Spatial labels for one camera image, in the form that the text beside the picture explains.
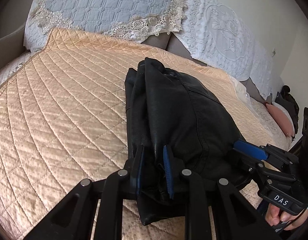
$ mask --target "quilted satin bedspread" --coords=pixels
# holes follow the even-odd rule
[[[198,78],[249,142],[274,144],[223,70],[147,45],[55,28],[44,49],[0,87],[0,224],[11,240],[23,239],[83,178],[104,179],[123,168],[124,80],[145,57]],[[124,202],[124,240],[183,239],[183,228],[183,218],[144,227],[135,202]]]

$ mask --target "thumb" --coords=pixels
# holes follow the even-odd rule
[[[269,211],[270,211],[270,213],[271,213],[271,215],[272,215],[273,218],[278,217],[278,215],[279,215],[279,210],[280,210],[279,207],[274,206],[273,204],[269,204],[269,205],[268,205],[268,209],[269,209]]]

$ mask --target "white wall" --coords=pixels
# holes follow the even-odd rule
[[[292,50],[301,9],[294,0],[218,0],[232,8],[251,29],[269,55],[273,48],[274,80],[283,71]]]
[[[295,43],[281,78],[290,87],[290,93],[299,106],[296,142],[302,136],[304,107],[308,107],[308,21],[305,16],[298,26]]]

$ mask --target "white lace bedspread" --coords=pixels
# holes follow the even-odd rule
[[[272,58],[235,12],[217,0],[186,0],[183,31],[175,36],[192,58],[221,68],[238,81],[249,77],[263,98],[271,93]]]

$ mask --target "blue gripper pad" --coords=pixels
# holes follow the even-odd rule
[[[142,188],[142,167],[144,166],[144,149],[142,150],[140,166],[138,167],[136,178],[136,195],[138,196]]]
[[[256,145],[253,145],[248,142],[244,142],[242,140],[238,140],[234,142],[234,149],[237,149],[255,159],[258,160],[266,160],[268,158],[268,154],[265,152],[265,150],[261,147],[258,147]]]
[[[163,162],[164,162],[167,192],[170,196],[170,199],[173,199],[174,197],[173,174],[172,174],[171,162],[170,162],[170,158],[169,158],[169,154],[167,152],[166,146],[164,146],[163,148]]]

